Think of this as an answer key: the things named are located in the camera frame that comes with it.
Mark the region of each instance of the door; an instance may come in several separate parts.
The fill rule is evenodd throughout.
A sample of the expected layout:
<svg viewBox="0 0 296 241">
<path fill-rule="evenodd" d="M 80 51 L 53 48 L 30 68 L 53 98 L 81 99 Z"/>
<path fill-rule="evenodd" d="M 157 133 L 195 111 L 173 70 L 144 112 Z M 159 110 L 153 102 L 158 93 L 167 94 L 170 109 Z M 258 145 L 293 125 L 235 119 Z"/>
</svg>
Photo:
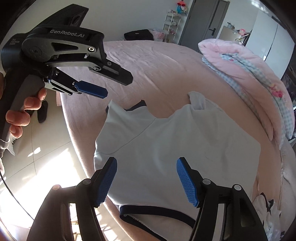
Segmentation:
<svg viewBox="0 0 296 241">
<path fill-rule="evenodd" d="M 195 0 L 189 12 L 180 45 L 199 51 L 198 43 L 216 38 L 229 2 L 223 0 Z"/>
</svg>

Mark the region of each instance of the white wall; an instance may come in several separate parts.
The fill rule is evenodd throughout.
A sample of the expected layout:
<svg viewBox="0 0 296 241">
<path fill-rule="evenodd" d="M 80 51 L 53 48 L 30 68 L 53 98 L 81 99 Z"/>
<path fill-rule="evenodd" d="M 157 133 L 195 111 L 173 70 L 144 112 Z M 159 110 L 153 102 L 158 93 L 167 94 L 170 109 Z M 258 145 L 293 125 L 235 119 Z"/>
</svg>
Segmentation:
<svg viewBox="0 0 296 241">
<path fill-rule="evenodd" d="M 89 8 L 81 27 L 104 33 L 105 41 L 119 40 L 124 33 L 133 30 L 162 28 L 167 10 L 177 6 L 176 0 L 36 0 L 18 18 L 10 33 L 15 30 L 29 31 L 46 17 L 72 3 Z"/>
<path fill-rule="evenodd" d="M 230 1 L 230 4 L 217 38 L 219 38 L 223 26 L 227 26 L 227 22 L 230 22 L 232 25 L 234 25 L 235 29 L 243 28 L 247 32 L 250 32 L 255 24 L 255 20 L 259 11 L 258 7 L 254 5 L 254 0 L 228 1 Z"/>
</svg>

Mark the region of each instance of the blue gripper pad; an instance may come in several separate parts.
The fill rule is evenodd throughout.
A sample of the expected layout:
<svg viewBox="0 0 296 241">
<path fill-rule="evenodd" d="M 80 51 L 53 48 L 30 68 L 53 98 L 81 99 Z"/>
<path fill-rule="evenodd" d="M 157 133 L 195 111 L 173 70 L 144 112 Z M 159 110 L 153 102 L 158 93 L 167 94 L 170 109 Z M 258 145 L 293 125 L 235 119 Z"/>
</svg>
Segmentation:
<svg viewBox="0 0 296 241">
<path fill-rule="evenodd" d="M 106 199 L 111 187 L 114 176 L 117 172 L 117 160 L 114 158 L 110 164 L 105 176 L 103 177 L 97 192 L 96 205 L 99 206 Z"/>
<path fill-rule="evenodd" d="M 197 207 L 199 204 L 199 201 L 197 198 L 196 187 L 193 181 L 191 180 L 188 174 L 188 171 L 183 165 L 181 159 L 177 160 L 177 172 L 181 180 L 182 186 L 184 188 L 184 191 L 186 193 L 188 201 L 192 203 L 193 206 Z"/>
<path fill-rule="evenodd" d="M 80 91 L 82 93 L 86 93 L 88 95 L 99 97 L 101 99 L 106 98 L 108 95 L 108 91 L 105 88 L 103 88 L 101 86 L 94 85 L 89 82 L 85 82 L 83 80 L 76 81 L 74 86 L 77 88 L 78 91 Z"/>
</svg>

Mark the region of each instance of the door handle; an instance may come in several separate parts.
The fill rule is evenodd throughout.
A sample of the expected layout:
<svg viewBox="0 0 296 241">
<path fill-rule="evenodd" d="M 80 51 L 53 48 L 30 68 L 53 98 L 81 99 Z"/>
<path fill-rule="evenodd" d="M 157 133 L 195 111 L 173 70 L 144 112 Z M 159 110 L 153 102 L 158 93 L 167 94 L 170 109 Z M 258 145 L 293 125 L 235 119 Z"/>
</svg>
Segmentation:
<svg viewBox="0 0 296 241">
<path fill-rule="evenodd" d="M 215 32 L 216 32 L 216 28 L 214 28 L 214 29 L 208 28 L 208 29 L 213 31 L 213 32 L 212 32 L 212 36 L 214 36 L 214 34 L 215 34 Z"/>
</svg>

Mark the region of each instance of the folded blanket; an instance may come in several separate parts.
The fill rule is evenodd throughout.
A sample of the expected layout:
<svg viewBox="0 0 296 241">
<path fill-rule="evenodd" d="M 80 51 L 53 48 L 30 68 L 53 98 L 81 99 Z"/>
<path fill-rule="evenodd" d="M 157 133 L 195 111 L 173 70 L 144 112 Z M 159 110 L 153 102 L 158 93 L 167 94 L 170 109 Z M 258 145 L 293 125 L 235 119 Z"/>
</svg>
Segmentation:
<svg viewBox="0 0 296 241">
<path fill-rule="evenodd" d="M 295 117 L 285 85 L 259 56 L 230 41 L 206 39 L 198 44 L 203 62 L 241 97 L 279 149 L 292 138 Z"/>
</svg>

